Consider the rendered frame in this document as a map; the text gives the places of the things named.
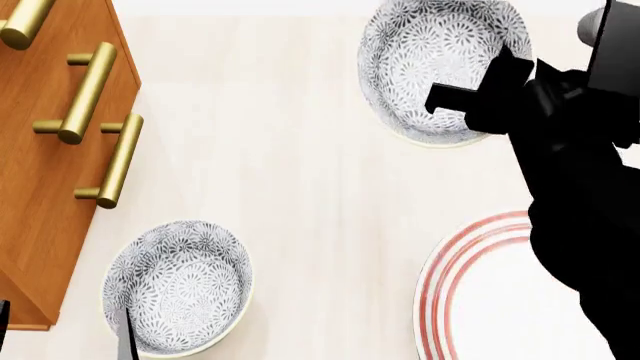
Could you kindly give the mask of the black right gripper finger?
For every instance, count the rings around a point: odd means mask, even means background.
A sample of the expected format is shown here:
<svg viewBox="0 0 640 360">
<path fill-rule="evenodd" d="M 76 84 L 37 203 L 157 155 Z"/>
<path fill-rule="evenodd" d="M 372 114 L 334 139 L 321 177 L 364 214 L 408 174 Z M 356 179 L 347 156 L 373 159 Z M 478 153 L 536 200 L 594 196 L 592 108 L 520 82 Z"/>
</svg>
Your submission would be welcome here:
<svg viewBox="0 0 640 360">
<path fill-rule="evenodd" d="M 534 62 L 514 56 L 507 45 L 501 50 L 487 68 L 487 79 L 490 82 L 514 81 L 525 82 L 534 68 Z"/>
<path fill-rule="evenodd" d="M 428 113 L 434 113 L 438 108 L 468 112 L 477 104 L 478 92 L 473 89 L 433 83 L 425 101 Z"/>
</svg>

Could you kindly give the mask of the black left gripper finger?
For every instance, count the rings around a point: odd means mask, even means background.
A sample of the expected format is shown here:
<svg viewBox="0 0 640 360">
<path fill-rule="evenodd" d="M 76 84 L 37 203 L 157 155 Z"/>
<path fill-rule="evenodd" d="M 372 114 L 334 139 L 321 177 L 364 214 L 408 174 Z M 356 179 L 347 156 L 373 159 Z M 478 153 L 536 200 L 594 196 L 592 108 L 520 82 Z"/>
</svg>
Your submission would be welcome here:
<svg viewBox="0 0 640 360">
<path fill-rule="evenodd" d="M 127 309 L 119 311 L 117 319 L 119 320 L 117 360 L 140 360 L 129 311 Z"/>
<path fill-rule="evenodd" d="M 0 342 L 3 342 L 8 330 L 11 303 L 8 300 L 0 300 Z"/>
</svg>

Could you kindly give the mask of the black white patterned bowl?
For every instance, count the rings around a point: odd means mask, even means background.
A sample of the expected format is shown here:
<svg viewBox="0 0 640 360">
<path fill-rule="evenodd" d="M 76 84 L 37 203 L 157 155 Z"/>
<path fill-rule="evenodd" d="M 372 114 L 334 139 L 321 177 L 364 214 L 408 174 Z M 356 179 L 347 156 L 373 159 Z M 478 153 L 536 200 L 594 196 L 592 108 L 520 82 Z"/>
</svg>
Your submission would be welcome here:
<svg viewBox="0 0 640 360">
<path fill-rule="evenodd" d="M 177 359 L 208 350 L 238 325 L 251 302 L 250 254 L 229 230 L 180 220 L 147 230 L 105 272 L 101 306 L 111 331 L 127 311 L 137 352 Z"/>
<path fill-rule="evenodd" d="M 428 113 L 433 83 L 477 89 L 502 47 L 532 59 L 525 23 L 508 0 L 386 0 L 365 26 L 358 53 L 364 98 L 380 121 L 431 148 L 487 137 L 452 110 Z"/>
</svg>

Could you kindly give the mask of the wooden cabinet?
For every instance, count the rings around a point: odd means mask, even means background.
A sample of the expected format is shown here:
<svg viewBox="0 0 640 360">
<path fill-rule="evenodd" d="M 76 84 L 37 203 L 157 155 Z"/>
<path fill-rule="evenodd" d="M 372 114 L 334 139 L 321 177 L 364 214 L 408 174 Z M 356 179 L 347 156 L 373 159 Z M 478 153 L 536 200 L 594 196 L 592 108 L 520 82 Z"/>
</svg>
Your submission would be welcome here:
<svg viewBox="0 0 640 360">
<path fill-rule="evenodd" d="M 84 77 L 71 53 L 108 42 L 113 68 L 79 145 L 35 134 L 33 122 L 64 119 Z M 76 188 L 99 187 L 141 80 L 113 0 L 56 0 L 27 50 L 0 40 L 0 300 L 11 303 L 8 330 L 46 331 L 57 323 L 96 209 Z"/>
</svg>

